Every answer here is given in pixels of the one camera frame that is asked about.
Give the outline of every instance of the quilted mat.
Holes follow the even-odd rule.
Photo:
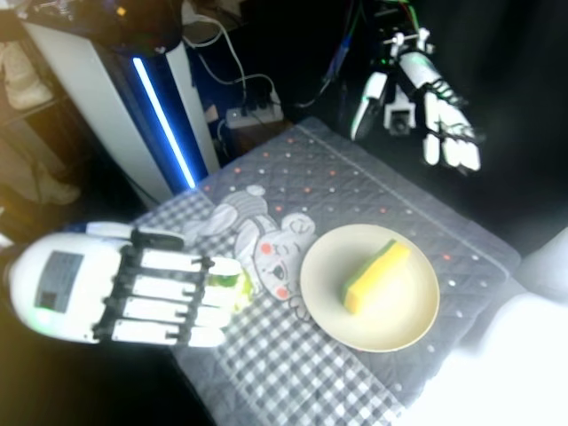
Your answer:
[[[190,252],[238,258],[255,285],[253,304],[234,316],[225,344],[174,349],[219,426],[391,424],[520,260],[313,118],[138,223],[182,233]],[[307,249],[324,233],[359,223],[405,235],[438,276],[434,326],[404,350],[347,348],[314,323],[302,301],[298,281]]]

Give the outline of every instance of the plate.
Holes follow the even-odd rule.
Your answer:
[[[340,300],[341,286],[391,239],[411,250],[404,271],[371,312],[347,312]],[[426,334],[438,314],[438,278],[429,260],[407,238],[376,225],[342,226],[319,238],[305,256],[300,287],[316,323],[361,351],[406,348]]]

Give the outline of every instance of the blue light strip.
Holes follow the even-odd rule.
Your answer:
[[[185,162],[184,155],[181,153],[181,149],[179,149],[178,142],[174,137],[173,131],[171,131],[170,124],[168,123],[168,119],[166,118],[166,114],[163,113],[162,105],[160,105],[160,100],[156,96],[156,92],[154,91],[154,87],[152,86],[152,82],[150,82],[150,77],[148,77],[148,73],[144,68],[144,64],[142,63],[142,59],[134,58],[132,60],[134,63],[134,67],[138,72],[138,76],[144,85],[144,89],[146,90],[146,94],[150,98],[150,102],[152,103],[152,107],[156,112],[156,116],[162,125],[163,132],[166,135],[166,138],[171,146],[171,151],[174,153],[177,159],[177,163],[179,164],[179,168],[181,172],[184,174],[185,181],[189,185],[190,188],[195,188],[195,182],[193,181],[193,177],[191,172],[189,171],[189,167],[187,167],[187,162]]]

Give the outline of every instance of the plate rim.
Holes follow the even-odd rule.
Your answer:
[[[351,344],[351,343],[346,343],[342,340],[339,340],[337,337],[335,337],[334,335],[332,335],[332,333],[330,333],[325,327],[323,327],[313,316],[312,311],[310,310],[310,306],[308,305],[308,303],[305,300],[304,297],[304,280],[302,280],[302,277],[304,275],[304,267],[305,267],[305,261],[308,258],[308,256],[310,255],[310,253],[316,248],[316,246],[318,245],[318,243],[326,236],[328,236],[331,233],[337,232],[338,230],[342,230],[344,228],[349,228],[349,227],[353,227],[353,226],[367,226],[367,227],[373,227],[373,228],[380,228],[382,230],[386,230],[389,231],[390,233],[394,233],[399,237],[402,237],[402,239],[405,242],[410,243],[409,245],[412,245],[424,258],[424,260],[426,261],[426,264],[428,265],[428,269],[431,271],[432,275],[434,276],[434,280],[436,282],[436,309],[434,311],[434,315],[432,316],[432,319],[430,321],[430,323],[428,324],[428,326],[424,329],[424,331],[422,331],[414,340],[412,340],[409,343],[406,343],[402,346],[399,346],[397,348],[394,349],[368,349],[365,347],[359,347],[357,345]],[[323,235],[321,235],[310,247],[310,249],[308,249],[308,251],[306,252],[305,256],[304,256],[304,260],[302,261],[302,266],[300,268],[300,293],[302,295],[302,300],[304,301],[305,307],[307,309],[307,311],[310,313],[310,316],[312,317],[312,320],[318,325],[319,328],[321,328],[321,330],[323,330],[324,333],[326,333],[327,335],[329,335],[332,339],[334,339],[336,342],[339,342],[340,344],[344,344],[345,346],[349,346],[350,348],[356,349],[357,351],[365,351],[365,352],[372,352],[372,353],[388,353],[388,352],[395,352],[395,351],[401,351],[409,346],[412,346],[413,344],[417,343],[419,340],[421,340],[432,328],[432,326],[434,325],[434,322],[436,321],[436,319],[438,318],[438,314],[439,314],[439,309],[440,309],[440,297],[441,297],[441,293],[440,293],[440,286],[439,286],[439,280],[438,280],[438,275],[436,274],[436,270],[434,269],[434,266],[432,265],[432,262],[426,257],[426,255],[424,254],[424,252],[422,250],[420,250],[420,248],[414,244],[412,241],[410,241],[407,237],[405,237],[404,235],[402,235],[401,233],[397,233],[396,231],[393,231],[392,229],[389,229],[387,227],[384,226],[380,226],[380,225],[372,225],[372,224],[349,224],[349,225],[342,225],[342,226],[338,226],[330,231],[327,231],[326,233],[324,233]]]

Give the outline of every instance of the red wire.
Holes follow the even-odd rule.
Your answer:
[[[410,20],[410,23],[412,24],[412,27],[414,29],[416,29],[414,27],[414,20],[412,19],[412,15],[410,14],[410,11],[408,10],[408,8],[406,7],[406,4],[402,1],[402,0],[398,0],[398,4],[400,4],[400,7],[402,7],[404,9],[404,11],[406,12],[406,16],[408,17],[408,20]]]

